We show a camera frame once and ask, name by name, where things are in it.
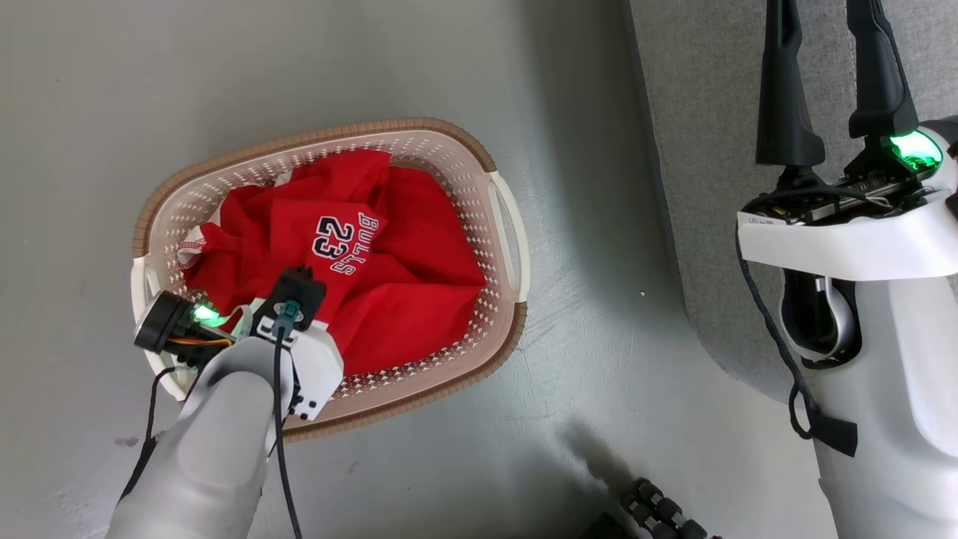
gray upholstered surface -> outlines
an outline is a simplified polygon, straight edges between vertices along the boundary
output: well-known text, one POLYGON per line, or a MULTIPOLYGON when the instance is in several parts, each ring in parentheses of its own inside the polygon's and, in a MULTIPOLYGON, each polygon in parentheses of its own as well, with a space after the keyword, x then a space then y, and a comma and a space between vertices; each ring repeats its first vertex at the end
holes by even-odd
MULTIPOLYGON (((753 164, 764 0, 630 0, 677 270, 702 344, 730 375, 784 400, 787 371, 739 273, 735 212, 774 184, 753 164)), ((855 109, 854 38, 841 0, 799 0, 800 63, 812 124, 836 178, 860 148, 847 136, 855 109)), ((958 113, 958 10, 953 0, 885 0, 922 119, 958 113)), ((778 272, 753 269, 767 303, 778 272)))

basket handle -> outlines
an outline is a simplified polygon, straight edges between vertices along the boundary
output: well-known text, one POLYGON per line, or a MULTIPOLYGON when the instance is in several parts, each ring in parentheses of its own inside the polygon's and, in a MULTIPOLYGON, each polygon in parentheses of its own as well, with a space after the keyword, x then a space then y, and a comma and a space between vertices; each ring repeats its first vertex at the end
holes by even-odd
POLYGON ((530 281, 532 280, 532 267, 530 266, 530 254, 529 254, 529 236, 526 235, 526 225, 522 222, 522 216, 519 214, 519 206, 515 203, 515 197, 513 197, 513 192, 509 189, 509 185, 506 184, 506 180, 503 179, 502 175, 498 171, 492 171, 489 174, 491 180, 492 191, 495 193, 495 197, 498 201, 502 202, 502 205, 506 207, 506 212, 509 218, 509 222, 512 225, 513 235, 515 239, 516 250, 518 250, 519 258, 519 275, 518 282, 515 280, 515 269, 512 264, 512 254, 509 252, 509 239, 506 237, 506 227, 503 222, 502 212, 499 210, 499 204, 497 200, 492 201, 492 215, 495 217, 496 229, 499 231, 499 241, 502 245, 503 256, 506 260, 510 261, 506 264, 506 273, 509 275, 509 284, 516 293, 518 293, 518 301, 524 303, 526 298, 529 296, 529 286, 530 281))
MULTIPOLYGON (((133 299, 133 319, 139 323, 153 294, 160 290, 160 281, 156 276, 156 271, 147 266, 147 257, 140 256, 133 259, 133 270, 129 275, 129 287, 130 297, 133 299)), ((149 368, 153 370, 153 374, 159 374, 161 370, 169 366, 159 354, 148 350, 144 350, 144 353, 147 355, 147 362, 149 368)), ((163 389, 177 401, 186 400, 186 392, 183 391, 172 374, 164 376, 160 383, 163 384, 163 389)))

plastic basket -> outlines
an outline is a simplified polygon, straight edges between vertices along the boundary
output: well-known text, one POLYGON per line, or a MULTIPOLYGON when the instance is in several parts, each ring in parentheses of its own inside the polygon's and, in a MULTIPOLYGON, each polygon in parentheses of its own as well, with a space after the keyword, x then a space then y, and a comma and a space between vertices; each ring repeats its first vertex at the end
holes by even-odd
MULTIPOLYGON (((353 124, 286 137, 194 165, 165 181, 143 208, 133 239, 131 291, 139 319, 149 299, 169 290, 193 301, 176 251, 188 230, 205 223, 227 193, 243 185, 269 184, 281 172, 316 159, 358 149, 390 152, 398 166, 430 173, 443 186, 488 286, 476 301, 463 338, 405 366, 347 378, 315 421, 290 417, 289 440, 345 431, 436 401, 488 377, 515 349, 525 326, 529 291, 529 243, 518 208, 489 153, 448 122, 406 118, 353 124), (513 233, 515 260, 508 229, 513 233)), ((153 372, 173 365, 166 354, 147 352, 153 372)), ((183 401, 192 373, 164 377, 163 388, 183 401)))

gray floor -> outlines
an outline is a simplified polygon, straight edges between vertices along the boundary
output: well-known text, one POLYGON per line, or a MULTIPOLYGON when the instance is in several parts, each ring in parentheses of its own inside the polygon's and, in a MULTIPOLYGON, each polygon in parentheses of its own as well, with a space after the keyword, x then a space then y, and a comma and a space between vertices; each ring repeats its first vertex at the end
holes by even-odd
MULTIPOLYGON (((640 474, 725 537, 834 537, 811 446, 683 316, 624 24, 613 0, 5 2, 3 535, 105 534, 146 421, 129 244, 157 184, 271 137, 431 115, 515 191, 526 335, 477 387, 289 446, 307 537, 573 538, 640 474)), ((162 399, 160 428, 176 411, 162 399)), ((273 472, 254 538, 291 535, 273 472)))

red clothing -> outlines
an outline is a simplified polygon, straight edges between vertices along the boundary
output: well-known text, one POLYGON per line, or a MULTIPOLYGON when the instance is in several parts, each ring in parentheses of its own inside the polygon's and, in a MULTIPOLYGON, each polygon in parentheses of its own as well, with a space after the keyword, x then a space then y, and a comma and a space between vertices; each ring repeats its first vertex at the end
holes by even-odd
POLYGON ((220 225, 201 225, 203 254, 183 270, 187 286, 229 313, 305 264, 327 286, 316 318, 329 324, 347 376, 461 339, 486 279, 442 187, 390 158, 341 153, 297 169, 286 185, 232 191, 220 225))

